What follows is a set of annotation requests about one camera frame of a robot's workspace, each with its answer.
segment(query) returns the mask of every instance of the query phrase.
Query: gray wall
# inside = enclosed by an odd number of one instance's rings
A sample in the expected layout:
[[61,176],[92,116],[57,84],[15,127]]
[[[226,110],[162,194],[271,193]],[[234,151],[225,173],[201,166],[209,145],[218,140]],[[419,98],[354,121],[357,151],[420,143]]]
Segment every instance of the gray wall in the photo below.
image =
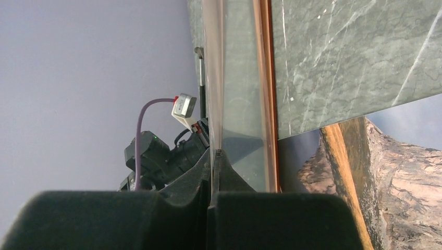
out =
[[142,105],[198,93],[186,1],[1,1],[0,58],[0,235],[38,191],[116,190]]

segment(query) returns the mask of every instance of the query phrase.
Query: marble vein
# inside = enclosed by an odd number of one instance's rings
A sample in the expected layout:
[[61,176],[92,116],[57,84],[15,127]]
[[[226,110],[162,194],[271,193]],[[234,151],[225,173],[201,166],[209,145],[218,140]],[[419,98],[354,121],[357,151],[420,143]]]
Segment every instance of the marble vein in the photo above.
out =
[[413,72],[414,68],[416,68],[416,66],[418,65],[419,60],[421,59],[422,53],[423,53],[424,50],[426,49],[426,47],[427,47],[427,45],[428,45],[428,41],[429,41],[429,39],[431,38],[431,35],[432,35],[433,32],[434,32],[434,28],[436,27],[437,22],[439,21],[439,19],[440,19],[441,16],[442,16],[442,7],[439,9],[439,12],[437,13],[436,18],[434,19],[433,23],[431,24],[431,27],[430,27],[429,32],[428,32],[428,34],[427,34],[427,36],[426,36],[426,38],[425,38],[425,40],[424,40],[424,42],[423,42],[423,44],[422,44],[422,47],[421,47],[421,49],[419,50],[419,53],[418,53],[418,55],[416,56],[416,59],[414,60],[413,65],[411,66],[410,70],[408,71],[407,77],[405,78],[405,81],[403,82],[403,84],[402,84],[402,86],[401,86],[401,88],[400,88],[400,90],[399,90],[398,95],[396,96],[395,100],[394,100],[393,103],[391,104],[392,107],[397,105],[397,103],[398,103],[398,99],[399,99],[399,96],[400,96],[400,94],[402,93],[403,88],[404,88],[405,85],[407,84],[408,79],[409,79],[411,73]]
[[283,24],[282,2],[272,2],[280,139],[388,108],[399,92],[393,106],[442,92],[442,27],[429,30],[441,0],[291,5]]
[[[283,5],[282,16],[283,16],[284,48],[285,48],[286,53],[287,53],[286,19],[285,19],[285,14],[284,14],[284,12],[285,12],[284,0],[281,0],[281,4]],[[286,75],[287,75],[287,80],[286,80],[287,96],[284,96],[284,99],[287,98],[287,102],[290,102],[290,90],[289,90],[289,84],[288,84],[289,67],[288,67],[288,64],[287,64],[287,59],[286,59]],[[288,107],[288,113],[290,114],[290,105],[287,105],[287,107]],[[289,122],[289,134],[291,135],[291,121]]]

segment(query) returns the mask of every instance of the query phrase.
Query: white connector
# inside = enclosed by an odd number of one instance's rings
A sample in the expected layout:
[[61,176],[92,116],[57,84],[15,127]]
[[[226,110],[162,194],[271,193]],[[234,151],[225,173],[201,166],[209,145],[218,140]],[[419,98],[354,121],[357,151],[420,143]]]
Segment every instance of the white connector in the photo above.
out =
[[197,102],[196,97],[192,97],[187,94],[180,94],[175,97],[174,107],[172,108],[172,116],[177,119],[181,124],[184,125],[191,132],[192,125],[197,121],[192,117],[193,109],[195,108],[195,103]]

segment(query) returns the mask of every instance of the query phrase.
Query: black camera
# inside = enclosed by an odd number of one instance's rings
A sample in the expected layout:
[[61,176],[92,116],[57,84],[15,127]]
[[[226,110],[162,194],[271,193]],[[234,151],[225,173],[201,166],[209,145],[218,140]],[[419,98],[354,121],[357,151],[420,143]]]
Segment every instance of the black camera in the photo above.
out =
[[[161,190],[192,168],[209,147],[207,118],[192,126],[187,140],[181,140],[188,129],[182,131],[170,150],[158,136],[151,131],[141,133],[141,189]],[[135,140],[125,149],[126,166],[131,174],[121,183],[120,191],[132,191],[135,184]]]

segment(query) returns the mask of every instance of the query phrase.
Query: black cable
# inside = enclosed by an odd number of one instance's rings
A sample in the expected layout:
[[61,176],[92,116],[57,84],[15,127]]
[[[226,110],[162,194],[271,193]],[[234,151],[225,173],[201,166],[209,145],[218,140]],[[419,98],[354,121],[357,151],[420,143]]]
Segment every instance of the black cable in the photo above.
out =
[[178,141],[185,135],[185,134],[187,134],[187,132],[189,132],[190,130],[189,129],[185,129],[185,130],[183,130],[181,133],[179,133],[178,134],[178,136],[175,138],[175,140],[174,140],[174,144],[175,144],[175,147],[178,147]]
[[206,118],[206,87],[200,86],[200,110],[201,119]]

